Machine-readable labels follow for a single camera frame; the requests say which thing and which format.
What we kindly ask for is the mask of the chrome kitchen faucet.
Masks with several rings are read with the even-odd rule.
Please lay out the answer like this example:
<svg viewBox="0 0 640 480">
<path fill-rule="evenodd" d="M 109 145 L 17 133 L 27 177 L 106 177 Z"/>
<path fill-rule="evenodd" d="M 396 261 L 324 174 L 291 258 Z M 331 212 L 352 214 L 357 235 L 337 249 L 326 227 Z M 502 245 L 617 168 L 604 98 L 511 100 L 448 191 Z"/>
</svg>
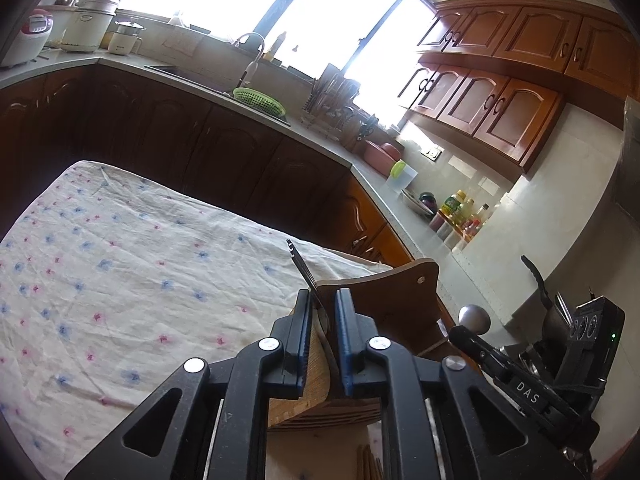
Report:
<svg viewBox="0 0 640 480">
<path fill-rule="evenodd" d="M 244 68 L 239 79 L 238 88 L 248 87 L 256 74 L 259 61 L 265 53 L 265 38 L 259 32 L 246 32 L 232 41 L 232 46 L 250 55 L 250 62 Z"/>
</svg>

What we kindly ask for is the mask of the metal spoon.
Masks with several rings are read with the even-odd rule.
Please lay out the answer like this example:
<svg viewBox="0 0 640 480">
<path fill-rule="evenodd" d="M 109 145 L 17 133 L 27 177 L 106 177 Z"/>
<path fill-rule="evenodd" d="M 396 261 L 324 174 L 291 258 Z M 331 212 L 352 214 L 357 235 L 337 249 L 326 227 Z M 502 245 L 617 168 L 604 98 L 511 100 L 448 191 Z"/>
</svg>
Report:
<svg viewBox="0 0 640 480">
<path fill-rule="evenodd" d="M 484 308 L 476 304 L 467 304 L 459 311 L 458 324 L 474 334 L 484 335 L 490 329 L 491 320 Z"/>
</svg>

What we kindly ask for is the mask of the metal fork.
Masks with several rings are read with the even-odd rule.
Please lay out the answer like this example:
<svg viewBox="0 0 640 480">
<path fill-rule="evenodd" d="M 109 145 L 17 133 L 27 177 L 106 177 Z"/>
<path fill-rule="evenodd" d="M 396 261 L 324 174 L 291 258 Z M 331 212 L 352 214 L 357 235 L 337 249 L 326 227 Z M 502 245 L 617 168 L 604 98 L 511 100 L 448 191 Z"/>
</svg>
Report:
<svg viewBox="0 0 640 480">
<path fill-rule="evenodd" d="M 296 266 L 296 269 L 307 284 L 308 289 L 311 292 L 311 296 L 314 297 L 314 307 L 316 308 L 318 323 L 320 326 L 320 340 L 324 348 L 331 349 L 328 339 L 328 333 L 331 328 L 330 318 L 320 297 L 316 280 L 312 276 L 311 270 L 309 270 L 306 261 L 299 253 L 292 240 L 288 238 L 286 240 L 286 244 L 288 245 L 288 251 L 290 252 L 294 266 Z"/>
</svg>

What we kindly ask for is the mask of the yellow cooking oil bottle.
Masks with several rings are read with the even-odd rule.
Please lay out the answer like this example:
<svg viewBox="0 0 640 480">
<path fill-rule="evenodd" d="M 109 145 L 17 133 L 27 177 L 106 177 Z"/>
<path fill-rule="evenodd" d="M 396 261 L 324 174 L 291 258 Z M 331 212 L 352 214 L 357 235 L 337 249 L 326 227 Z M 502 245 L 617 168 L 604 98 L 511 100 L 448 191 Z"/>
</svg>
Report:
<svg viewBox="0 0 640 480">
<path fill-rule="evenodd" d="M 452 219 L 465 200 L 466 193 L 462 190 L 457 190 L 457 192 L 446 198 L 442 206 L 439 207 L 439 212 L 447 219 Z"/>
</svg>

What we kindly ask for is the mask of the wooden utensil holder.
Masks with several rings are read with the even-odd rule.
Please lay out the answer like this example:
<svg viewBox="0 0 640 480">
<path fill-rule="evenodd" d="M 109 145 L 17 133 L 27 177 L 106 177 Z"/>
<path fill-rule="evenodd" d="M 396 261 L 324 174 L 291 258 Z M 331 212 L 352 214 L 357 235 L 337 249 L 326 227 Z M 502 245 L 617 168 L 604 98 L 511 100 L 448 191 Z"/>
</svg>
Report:
<svg viewBox="0 0 640 480">
<path fill-rule="evenodd" d="M 415 356 L 440 361 L 454 353 L 445 330 L 454 326 L 436 292 L 439 267 L 427 258 L 414 260 L 379 274 L 349 280 L 325 280 L 319 292 L 333 313 L 337 289 L 348 287 L 355 310 L 373 318 L 383 336 L 397 341 Z M 311 330 L 306 384 L 298 400 L 272 400 L 271 430 L 317 430 L 369 425 L 381 417 L 375 399 L 352 400 L 344 395 L 337 369 L 334 334 Z"/>
</svg>

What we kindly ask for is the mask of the lower dark wooden cabinets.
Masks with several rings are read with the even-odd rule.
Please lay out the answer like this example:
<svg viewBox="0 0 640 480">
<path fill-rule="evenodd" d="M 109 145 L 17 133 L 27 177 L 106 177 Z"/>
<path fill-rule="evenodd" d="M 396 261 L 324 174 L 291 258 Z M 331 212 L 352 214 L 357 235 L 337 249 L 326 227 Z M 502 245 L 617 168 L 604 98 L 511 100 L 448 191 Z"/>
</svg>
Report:
<svg viewBox="0 0 640 480">
<path fill-rule="evenodd" d="M 228 106 L 102 64 L 2 89 L 4 228 L 81 159 L 346 254 L 389 266 L 411 260 L 347 162 Z"/>
</svg>

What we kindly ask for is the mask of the green sink basket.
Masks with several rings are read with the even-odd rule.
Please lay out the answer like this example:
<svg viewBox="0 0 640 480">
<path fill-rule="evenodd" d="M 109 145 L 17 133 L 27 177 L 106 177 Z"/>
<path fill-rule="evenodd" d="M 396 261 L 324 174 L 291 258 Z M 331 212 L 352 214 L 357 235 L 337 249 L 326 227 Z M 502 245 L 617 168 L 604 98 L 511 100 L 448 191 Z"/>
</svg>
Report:
<svg viewBox="0 0 640 480">
<path fill-rule="evenodd" d="M 267 115 L 277 118 L 283 118 L 286 115 L 286 110 L 279 101 L 255 89 L 246 87 L 235 88 L 232 91 L 232 96 L 237 101 L 254 107 L 256 110 L 260 110 Z"/>
</svg>

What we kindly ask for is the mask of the yellow dish soap bottle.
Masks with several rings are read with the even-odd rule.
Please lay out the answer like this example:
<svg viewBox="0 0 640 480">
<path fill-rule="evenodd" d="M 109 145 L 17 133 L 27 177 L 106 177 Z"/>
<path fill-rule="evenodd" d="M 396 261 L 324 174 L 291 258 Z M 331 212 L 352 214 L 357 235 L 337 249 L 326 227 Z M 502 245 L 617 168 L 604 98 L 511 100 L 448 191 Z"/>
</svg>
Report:
<svg viewBox="0 0 640 480">
<path fill-rule="evenodd" d="M 282 44 L 284 43 L 285 39 L 286 39 L 286 32 L 281 32 L 280 35 L 277 36 L 276 40 L 274 40 L 274 43 L 272 44 L 272 46 L 268 51 L 270 62 L 272 62 L 276 58 L 277 53 L 280 47 L 282 47 Z"/>
</svg>

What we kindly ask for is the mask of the white jug green lid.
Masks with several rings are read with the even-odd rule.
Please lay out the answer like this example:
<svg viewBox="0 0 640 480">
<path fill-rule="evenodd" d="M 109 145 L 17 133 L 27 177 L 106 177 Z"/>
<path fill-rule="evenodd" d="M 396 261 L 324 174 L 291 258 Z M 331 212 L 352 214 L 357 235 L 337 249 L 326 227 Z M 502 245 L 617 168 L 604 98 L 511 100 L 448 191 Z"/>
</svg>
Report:
<svg viewBox="0 0 640 480">
<path fill-rule="evenodd" d="M 404 190 L 416 177 L 418 172 L 409 166 L 403 159 L 394 163 L 387 178 L 387 184 L 396 193 Z"/>
</svg>

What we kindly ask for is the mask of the dish drying rack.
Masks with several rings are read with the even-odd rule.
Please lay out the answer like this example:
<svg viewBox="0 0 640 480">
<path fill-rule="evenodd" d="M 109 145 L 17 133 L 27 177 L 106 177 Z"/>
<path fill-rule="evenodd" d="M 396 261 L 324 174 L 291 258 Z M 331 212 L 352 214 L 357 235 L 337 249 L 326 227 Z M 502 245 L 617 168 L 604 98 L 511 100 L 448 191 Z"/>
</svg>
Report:
<svg viewBox="0 0 640 480">
<path fill-rule="evenodd" d="M 342 70 L 329 63 L 314 81 L 300 120 L 308 128 L 338 136 L 355 114 L 354 99 L 359 91 L 358 81 L 346 78 Z"/>
</svg>

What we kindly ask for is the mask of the white slow cooker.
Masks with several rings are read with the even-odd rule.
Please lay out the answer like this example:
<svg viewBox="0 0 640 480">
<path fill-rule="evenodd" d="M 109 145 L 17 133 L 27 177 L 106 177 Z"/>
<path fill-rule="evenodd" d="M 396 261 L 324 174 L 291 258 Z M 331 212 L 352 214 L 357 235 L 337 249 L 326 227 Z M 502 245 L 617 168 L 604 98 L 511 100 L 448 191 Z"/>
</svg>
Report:
<svg viewBox="0 0 640 480">
<path fill-rule="evenodd" d="M 77 10 L 66 26 L 60 48 L 81 53 L 98 50 L 119 3 L 119 0 L 79 0 Z"/>
</svg>

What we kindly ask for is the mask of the small white electric pot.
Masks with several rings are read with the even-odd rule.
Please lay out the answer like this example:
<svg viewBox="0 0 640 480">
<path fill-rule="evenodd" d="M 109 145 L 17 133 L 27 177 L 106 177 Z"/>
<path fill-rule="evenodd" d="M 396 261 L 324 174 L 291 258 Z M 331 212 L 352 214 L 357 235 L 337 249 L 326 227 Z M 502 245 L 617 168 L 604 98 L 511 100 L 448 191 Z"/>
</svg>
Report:
<svg viewBox="0 0 640 480">
<path fill-rule="evenodd" d="M 137 53 L 143 42 L 141 34 L 144 31 L 145 28 L 138 23 L 117 22 L 107 51 L 116 55 Z"/>
</svg>

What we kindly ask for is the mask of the black wok pan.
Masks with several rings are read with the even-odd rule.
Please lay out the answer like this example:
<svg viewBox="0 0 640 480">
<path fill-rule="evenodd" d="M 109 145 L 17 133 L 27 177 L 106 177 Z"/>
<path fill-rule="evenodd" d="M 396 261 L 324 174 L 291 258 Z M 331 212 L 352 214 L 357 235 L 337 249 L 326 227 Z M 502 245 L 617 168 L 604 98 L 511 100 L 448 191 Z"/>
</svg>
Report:
<svg viewBox="0 0 640 480">
<path fill-rule="evenodd" d="M 544 339 L 559 341 L 560 344 L 567 342 L 570 331 L 574 327 L 574 318 L 562 295 L 558 292 L 552 299 L 546 287 L 546 282 L 542 278 L 540 271 L 532 260 L 521 255 L 521 262 L 533 275 L 537 285 L 537 294 L 540 303 L 546 310 L 542 321 L 541 336 Z"/>
</svg>

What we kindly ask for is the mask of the pink plastic basin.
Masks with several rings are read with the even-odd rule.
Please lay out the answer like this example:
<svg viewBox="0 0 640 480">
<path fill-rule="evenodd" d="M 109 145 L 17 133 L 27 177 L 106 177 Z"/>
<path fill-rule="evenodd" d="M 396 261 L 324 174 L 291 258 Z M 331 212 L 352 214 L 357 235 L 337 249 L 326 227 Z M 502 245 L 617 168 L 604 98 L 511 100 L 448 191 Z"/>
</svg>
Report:
<svg viewBox="0 0 640 480">
<path fill-rule="evenodd" d="M 374 142 L 367 141 L 364 144 L 362 158 L 379 174 L 388 177 L 393 166 L 401 159 L 401 152 L 389 143 L 378 145 Z"/>
</svg>

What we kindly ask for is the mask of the upper wooden wall cabinets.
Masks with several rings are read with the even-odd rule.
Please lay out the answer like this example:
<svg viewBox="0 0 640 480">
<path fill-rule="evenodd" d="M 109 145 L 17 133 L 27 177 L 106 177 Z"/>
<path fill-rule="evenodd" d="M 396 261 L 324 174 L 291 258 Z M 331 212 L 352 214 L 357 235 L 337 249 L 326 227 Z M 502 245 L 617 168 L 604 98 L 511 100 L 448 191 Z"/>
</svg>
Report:
<svg viewBox="0 0 640 480">
<path fill-rule="evenodd" d="M 405 118 L 509 180 L 529 172 L 567 104 L 615 127 L 639 94 L 639 39 L 575 0 L 448 0 L 399 92 Z"/>
</svg>

